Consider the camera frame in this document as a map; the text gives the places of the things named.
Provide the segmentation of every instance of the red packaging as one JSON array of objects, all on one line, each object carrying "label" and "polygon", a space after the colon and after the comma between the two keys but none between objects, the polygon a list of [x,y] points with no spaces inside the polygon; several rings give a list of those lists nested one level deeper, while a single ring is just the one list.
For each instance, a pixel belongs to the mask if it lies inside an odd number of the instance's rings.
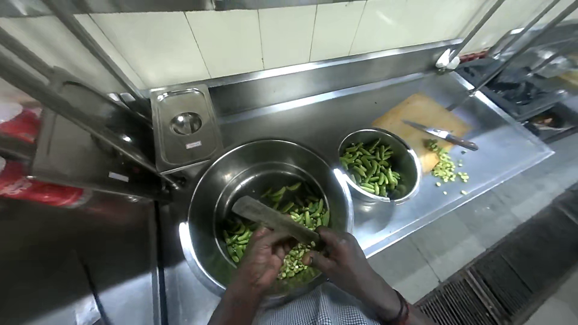
[{"label": "red packaging", "polygon": [[0,157],[0,196],[75,208],[84,204],[91,192],[27,179],[20,162]]},{"label": "red packaging", "polygon": [[40,111],[18,103],[0,103],[0,132],[34,143],[40,129]]}]

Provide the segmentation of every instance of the gray floor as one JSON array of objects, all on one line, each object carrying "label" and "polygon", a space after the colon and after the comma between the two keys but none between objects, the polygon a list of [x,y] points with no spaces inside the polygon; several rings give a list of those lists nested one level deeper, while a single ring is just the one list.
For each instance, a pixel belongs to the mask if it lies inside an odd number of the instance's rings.
[{"label": "gray floor", "polygon": [[409,302],[418,301],[578,182],[578,134],[551,147],[555,155],[372,256],[369,263]]},{"label": "gray floor", "polygon": [[525,325],[578,324],[578,271],[528,319]]}]

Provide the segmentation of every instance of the kitchen knife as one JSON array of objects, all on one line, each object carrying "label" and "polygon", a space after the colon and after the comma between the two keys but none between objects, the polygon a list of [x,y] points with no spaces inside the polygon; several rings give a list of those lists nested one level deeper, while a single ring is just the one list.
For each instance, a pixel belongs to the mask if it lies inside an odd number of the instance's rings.
[{"label": "kitchen knife", "polygon": [[435,135],[435,136],[442,138],[442,139],[444,139],[450,143],[464,147],[464,148],[469,149],[471,151],[476,151],[477,149],[479,149],[477,144],[475,144],[471,141],[466,141],[466,140],[459,138],[457,136],[454,136],[451,133],[449,133],[448,131],[440,130],[437,128],[428,128],[425,125],[421,125],[419,123],[415,123],[415,122],[407,121],[407,120],[402,120],[402,122],[404,122],[405,124],[407,124],[409,126],[416,128],[418,130],[422,130],[422,131],[427,132],[431,135]]},{"label": "kitchen knife", "polygon": [[306,244],[320,244],[319,234],[296,223],[281,212],[271,209],[249,196],[244,196],[233,204],[233,212],[256,223],[265,225],[275,231],[286,232],[298,241]]}]

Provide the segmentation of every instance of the large steel bowl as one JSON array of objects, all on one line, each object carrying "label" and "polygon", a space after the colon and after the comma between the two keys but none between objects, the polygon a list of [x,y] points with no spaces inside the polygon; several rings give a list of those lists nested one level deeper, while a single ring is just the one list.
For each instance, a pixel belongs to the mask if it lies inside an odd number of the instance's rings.
[{"label": "large steel bowl", "polygon": [[366,202],[393,202],[401,204],[414,197],[419,189],[421,180],[421,163],[413,149],[402,138],[380,128],[367,128],[352,132],[346,136],[339,145],[338,154],[341,157],[345,148],[359,142],[372,143],[380,139],[382,144],[390,145],[394,154],[390,161],[393,162],[394,170],[401,175],[401,180],[396,190],[389,194],[388,197],[381,197],[369,192],[363,191],[355,185],[349,177],[346,182],[353,189],[353,195]]},{"label": "large steel bowl", "polygon": [[[236,265],[229,258],[221,224],[244,195],[259,198],[268,188],[305,182],[331,211],[329,226],[352,231],[353,203],[346,175],[310,149],[281,140],[261,140],[236,147],[212,162],[192,195],[188,224],[180,236],[185,258],[203,284],[222,294]],[[297,296],[326,281],[319,272],[298,273],[278,280],[269,300]]]}]

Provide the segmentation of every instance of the tiled wall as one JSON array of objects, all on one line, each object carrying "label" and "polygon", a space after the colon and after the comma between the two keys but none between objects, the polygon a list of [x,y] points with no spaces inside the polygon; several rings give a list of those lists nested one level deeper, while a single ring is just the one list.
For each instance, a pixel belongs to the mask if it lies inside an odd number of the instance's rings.
[{"label": "tiled wall", "polygon": [[[506,0],[464,53],[493,45],[551,0]],[[562,0],[541,23],[573,0]],[[78,15],[141,88],[464,37],[495,0],[367,0],[232,10]],[[578,17],[578,12],[568,19]],[[121,86],[55,17],[0,19],[41,56],[103,91]]]}]

